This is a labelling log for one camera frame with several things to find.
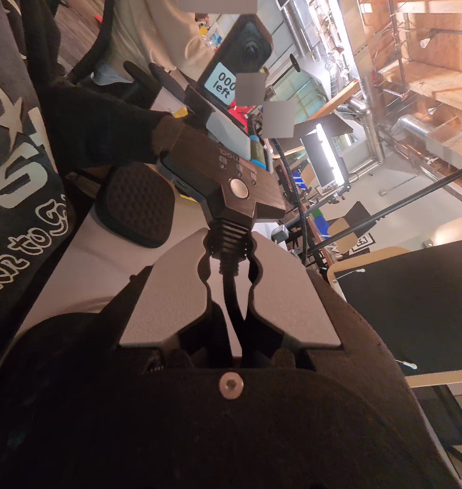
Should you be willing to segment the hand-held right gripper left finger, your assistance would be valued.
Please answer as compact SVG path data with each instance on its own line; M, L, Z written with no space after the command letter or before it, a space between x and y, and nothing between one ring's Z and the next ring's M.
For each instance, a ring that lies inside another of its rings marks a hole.
M169 248L154 263L119 340L122 347L179 348L179 333L208 311L210 272L199 275L209 260L204 240L208 228L195 231Z

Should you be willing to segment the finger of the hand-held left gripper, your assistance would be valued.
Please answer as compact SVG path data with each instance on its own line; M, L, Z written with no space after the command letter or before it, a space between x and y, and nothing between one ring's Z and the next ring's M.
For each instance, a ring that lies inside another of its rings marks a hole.
M228 117L218 109L211 108L206 121L206 129L210 137L221 143L228 150L246 160L251 160L251 143L249 136L238 127L233 117Z

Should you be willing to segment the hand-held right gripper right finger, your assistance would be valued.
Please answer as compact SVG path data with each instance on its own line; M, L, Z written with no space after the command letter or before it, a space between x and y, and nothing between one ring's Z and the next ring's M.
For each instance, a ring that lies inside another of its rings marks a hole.
M335 349L340 339L305 266L258 232L251 235L247 318L256 350Z

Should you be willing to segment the black hdmi switch box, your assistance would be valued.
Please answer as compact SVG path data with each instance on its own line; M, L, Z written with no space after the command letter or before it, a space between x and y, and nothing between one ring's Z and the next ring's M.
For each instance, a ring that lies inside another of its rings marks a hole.
M272 174L201 134L199 191L203 196L200 205L210 228L208 248L220 262L226 308L242 347L241 366L251 366L254 348L238 305L235 277L239 263L252 249L254 224L278 221L285 216L286 206ZM157 166L172 181L162 161L165 153L158 156Z

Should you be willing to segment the person's left forearm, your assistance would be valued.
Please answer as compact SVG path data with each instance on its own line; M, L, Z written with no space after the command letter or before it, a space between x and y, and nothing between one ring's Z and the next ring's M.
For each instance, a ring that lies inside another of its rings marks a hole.
M156 162L153 131L169 113L66 83L34 84L34 89L59 174Z

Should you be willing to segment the person's left hand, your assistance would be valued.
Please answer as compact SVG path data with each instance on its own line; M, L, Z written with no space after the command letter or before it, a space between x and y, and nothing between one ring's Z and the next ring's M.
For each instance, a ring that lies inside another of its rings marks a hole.
M151 132L151 148L155 156L171 150L185 128L184 118L165 115Z

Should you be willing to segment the black white marker sign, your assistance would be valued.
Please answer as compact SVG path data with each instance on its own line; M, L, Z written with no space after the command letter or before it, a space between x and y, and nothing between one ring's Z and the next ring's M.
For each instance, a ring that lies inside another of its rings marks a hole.
M365 233L358 239L356 245L350 249L350 252L352 254L358 253L366 248L370 248L375 243L376 241L373 238L372 234L370 232Z

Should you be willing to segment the led light panel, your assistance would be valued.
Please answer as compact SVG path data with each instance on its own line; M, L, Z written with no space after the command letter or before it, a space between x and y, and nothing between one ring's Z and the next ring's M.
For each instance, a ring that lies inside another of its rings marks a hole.
M316 122L301 142L321 190L349 188L349 171L323 124Z

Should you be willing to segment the black dimpled pad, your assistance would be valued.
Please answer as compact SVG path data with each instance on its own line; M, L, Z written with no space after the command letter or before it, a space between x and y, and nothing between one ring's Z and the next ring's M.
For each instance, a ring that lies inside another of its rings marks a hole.
M145 248L167 242L174 209L172 186L141 162L111 168L94 203L97 218L109 231Z

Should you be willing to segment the black wood-trimmed divider panel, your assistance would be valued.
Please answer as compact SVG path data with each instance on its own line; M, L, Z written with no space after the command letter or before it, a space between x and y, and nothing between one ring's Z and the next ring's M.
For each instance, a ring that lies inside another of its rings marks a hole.
M462 240L332 265L335 291L381 337L410 387L462 383Z

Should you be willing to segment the black stand pole with disc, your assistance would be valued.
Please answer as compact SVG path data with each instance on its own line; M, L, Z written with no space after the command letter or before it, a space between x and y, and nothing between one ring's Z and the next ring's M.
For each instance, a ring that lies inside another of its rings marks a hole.
M319 252L323 248L326 248L327 246L336 243L339 244L339 240L349 236L350 234L356 235L356 232L359 231L359 235L362 236L365 232L368 231L367 228L371 228L374 226L378 221L381 219L389 216L393 212L404 208L407 205L410 205L413 202L418 201L419 199L422 199L423 197L439 190L444 187L447 187L449 184L455 182L456 180L459 180L462 178L462 168L458 169L454 173L445 176L441 180L436 180L433 181L432 184L429 186L411 194L410 196L388 206L387 208L378 211L372 216L369 216L361 221L359 221L356 224L348 225L346 229L336 233L335 235L332 235L330 238L326 239L325 241L320 241L318 244L316 244L314 247L311 248L311 253L314 254L316 252Z

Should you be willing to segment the silver air duct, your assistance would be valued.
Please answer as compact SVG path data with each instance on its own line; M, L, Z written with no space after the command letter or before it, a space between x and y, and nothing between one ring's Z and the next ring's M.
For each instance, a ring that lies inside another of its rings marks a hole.
M425 160L462 168L462 110L400 86L374 88L375 129L385 144L397 144Z

